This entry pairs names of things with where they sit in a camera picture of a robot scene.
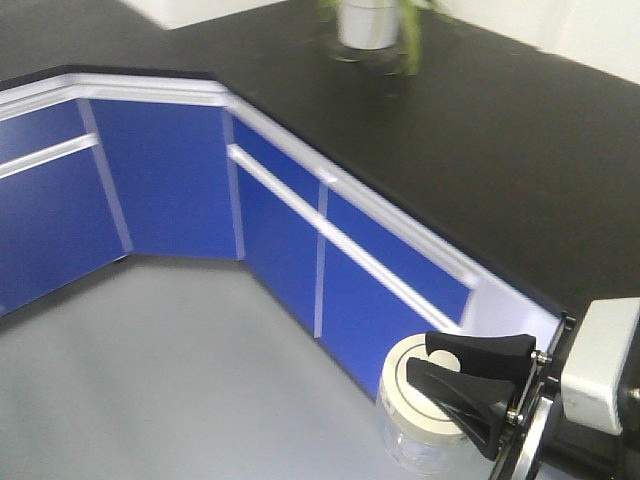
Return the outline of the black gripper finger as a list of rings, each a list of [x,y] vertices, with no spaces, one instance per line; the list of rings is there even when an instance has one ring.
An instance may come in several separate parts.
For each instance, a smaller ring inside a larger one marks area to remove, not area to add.
[[[476,377],[523,383],[533,363],[536,339],[529,334],[474,337],[430,331],[426,351],[447,351],[460,362],[460,372]]]
[[[408,383],[442,409],[488,460],[496,460],[507,412],[516,393],[507,380],[487,379],[410,357]]]

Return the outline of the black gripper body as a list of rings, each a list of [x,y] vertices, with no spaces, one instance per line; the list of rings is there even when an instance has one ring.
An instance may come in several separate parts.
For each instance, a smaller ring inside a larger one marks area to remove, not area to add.
[[[639,321],[618,388],[623,432],[614,436],[572,423],[564,414],[561,374],[583,318],[562,315],[547,349],[534,353],[533,381],[522,406],[508,417],[509,435],[491,478],[536,479],[544,465],[578,479],[638,478]]]

